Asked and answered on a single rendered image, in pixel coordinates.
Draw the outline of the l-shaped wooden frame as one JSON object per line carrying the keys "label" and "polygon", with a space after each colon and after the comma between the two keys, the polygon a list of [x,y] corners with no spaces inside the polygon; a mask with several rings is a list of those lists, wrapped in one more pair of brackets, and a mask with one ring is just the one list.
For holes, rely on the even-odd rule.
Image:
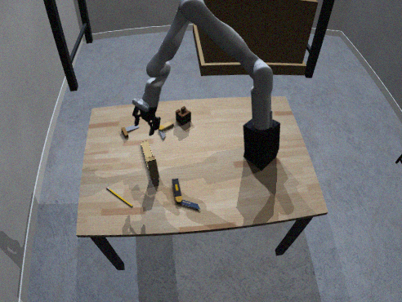
{"label": "l-shaped wooden frame", "polygon": [[145,160],[147,159],[147,162],[150,170],[150,178],[151,179],[156,179],[159,178],[159,171],[157,167],[157,162],[155,156],[153,156],[151,149],[150,149],[150,144],[149,141],[143,141],[141,142],[141,147],[143,149],[144,155],[145,155]]}

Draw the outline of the black sliding bevel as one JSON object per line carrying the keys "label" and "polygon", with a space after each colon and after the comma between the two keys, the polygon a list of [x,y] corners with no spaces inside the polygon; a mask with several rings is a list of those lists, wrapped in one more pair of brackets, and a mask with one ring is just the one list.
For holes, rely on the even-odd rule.
{"label": "black sliding bevel", "polygon": [[[173,188],[174,188],[174,194],[175,194],[175,198],[176,198],[176,203],[200,209],[198,204],[193,203],[193,202],[186,203],[188,201],[182,199],[181,189],[180,189],[178,178],[177,179],[172,179],[172,184],[173,184]],[[183,201],[185,201],[185,202],[183,202]]]}

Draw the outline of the brown wooden block with green stripe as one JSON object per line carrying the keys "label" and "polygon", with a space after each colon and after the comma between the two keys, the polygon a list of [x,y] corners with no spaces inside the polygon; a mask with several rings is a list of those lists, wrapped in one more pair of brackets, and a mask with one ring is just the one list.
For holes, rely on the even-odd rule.
{"label": "brown wooden block with green stripe", "polygon": [[183,106],[181,110],[176,110],[176,120],[183,126],[191,121],[191,112]]}

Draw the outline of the try square with wooden stock and grey blade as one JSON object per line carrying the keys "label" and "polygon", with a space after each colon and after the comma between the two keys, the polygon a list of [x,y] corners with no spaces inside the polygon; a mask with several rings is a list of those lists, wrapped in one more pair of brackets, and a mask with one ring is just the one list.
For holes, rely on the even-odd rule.
{"label": "try square with wooden stock and grey blade", "polygon": [[122,127],[122,132],[123,132],[124,137],[128,138],[127,131],[131,131],[131,130],[134,130],[134,129],[137,129],[137,128],[139,128],[139,126],[135,126],[135,125],[130,126],[130,127],[126,127],[126,129],[125,129],[125,127]]}

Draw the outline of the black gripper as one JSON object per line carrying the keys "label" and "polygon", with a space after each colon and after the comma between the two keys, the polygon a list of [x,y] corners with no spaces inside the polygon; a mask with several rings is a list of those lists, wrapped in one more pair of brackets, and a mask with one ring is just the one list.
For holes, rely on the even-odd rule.
{"label": "black gripper", "polygon": [[[154,108],[150,108],[150,110],[148,112],[145,112],[145,111],[142,112],[141,109],[139,109],[138,107],[135,106],[133,113],[132,113],[132,116],[135,117],[135,122],[134,122],[135,126],[139,125],[140,117],[142,117],[142,119],[144,119],[146,122],[148,122],[148,124],[150,125],[149,136],[153,135],[154,131],[159,129],[161,117],[155,116],[157,108],[158,108],[158,106],[154,107]],[[139,110],[140,110],[140,114],[138,115]],[[150,122],[151,120],[152,120],[152,122]],[[153,124],[153,126],[152,126],[152,124]]]}

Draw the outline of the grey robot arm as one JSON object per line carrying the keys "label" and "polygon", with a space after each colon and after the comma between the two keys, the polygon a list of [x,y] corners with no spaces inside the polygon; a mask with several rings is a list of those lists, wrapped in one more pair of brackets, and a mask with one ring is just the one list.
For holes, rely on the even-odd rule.
{"label": "grey robot arm", "polygon": [[180,0],[170,29],[159,50],[147,64],[146,72],[151,79],[145,85],[142,100],[133,99],[132,103],[145,112],[158,106],[162,86],[171,69],[168,61],[175,56],[181,45],[189,22],[201,28],[225,53],[244,67],[253,79],[252,125],[258,130],[272,127],[272,69],[249,50],[245,41],[229,25],[210,12],[203,0]]}

